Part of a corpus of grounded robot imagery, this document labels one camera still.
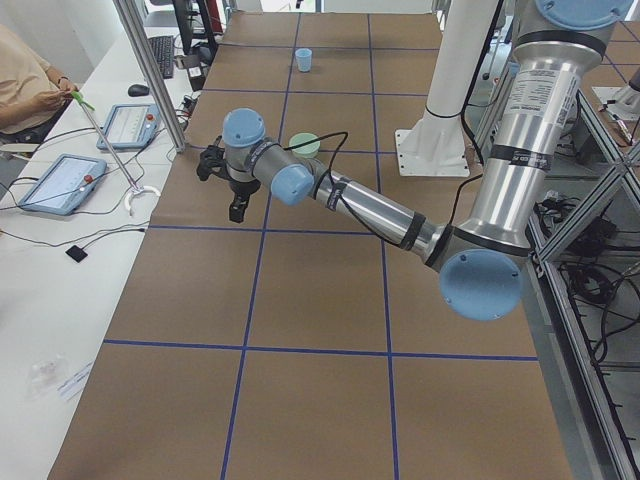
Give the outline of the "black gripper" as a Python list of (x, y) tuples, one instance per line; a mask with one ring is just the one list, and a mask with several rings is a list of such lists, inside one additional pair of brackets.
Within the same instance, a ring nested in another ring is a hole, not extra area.
[(231, 179), (229, 186), (234, 193), (234, 198), (229, 205), (229, 220), (231, 222), (243, 222), (250, 197), (260, 189), (261, 182), (259, 180), (244, 182)]

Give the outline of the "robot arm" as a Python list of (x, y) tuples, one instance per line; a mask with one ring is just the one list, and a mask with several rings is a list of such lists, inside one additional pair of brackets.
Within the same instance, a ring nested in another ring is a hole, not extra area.
[(598, 66), (627, 1), (520, 1), (516, 5), (511, 83), (479, 190), (463, 222), (436, 225), (316, 159), (300, 159), (266, 134), (249, 108), (223, 122), (225, 168), (240, 222), (261, 186), (287, 205), (305, 198), (352, 217), (384, 242), (419, 256), (439, 275), (444, 301), (458, 314), (489, 321), (520, 301), (529, 254), (528, 219), (551, 167), (584, 75)]

